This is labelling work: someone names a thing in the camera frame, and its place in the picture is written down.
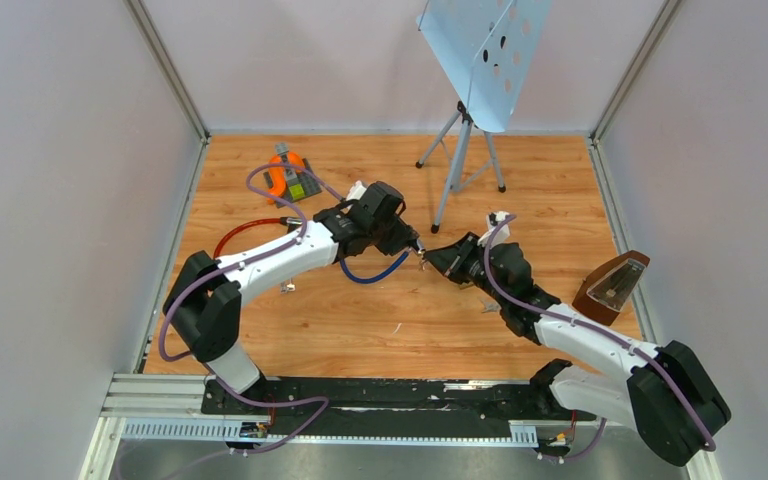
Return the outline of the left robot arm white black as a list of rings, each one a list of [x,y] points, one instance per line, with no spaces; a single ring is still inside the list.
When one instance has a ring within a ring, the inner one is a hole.
[[[391,185],[357,182],[346,199],[273,241],[219,258],[198,251],[187,258],[166,298],[163,327],[175,329],[188,353],[228,387],[231,404],[256,412],[267,389],[240,341],[242,309],[297,275],[370,247],[387,256],[419,250],[418,232],[401,217],[405,208]]]

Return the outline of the blue cable lock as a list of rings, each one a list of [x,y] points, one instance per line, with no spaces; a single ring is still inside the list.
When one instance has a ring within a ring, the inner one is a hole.
[[[418,251],[406,248],[395,256],[382,256],[377,251],[368,251],[358,257],[339,260],[337,265],[342,275],[353,285],[381,286],[417,269],[422,270],[421,261]]]

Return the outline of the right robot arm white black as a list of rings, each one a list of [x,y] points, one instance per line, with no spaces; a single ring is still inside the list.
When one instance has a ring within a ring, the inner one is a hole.
[[[675,466],[715,450],[714,436],[733,414],[689,346],[636,340],[576,312],[536,283],[516,243],[491,244],[468,233],[423,259],[449,281],[493,298],[515,335],[585,363],[553,361],[539,371],[530,393],[540,415],[567,409],[616,422]]]

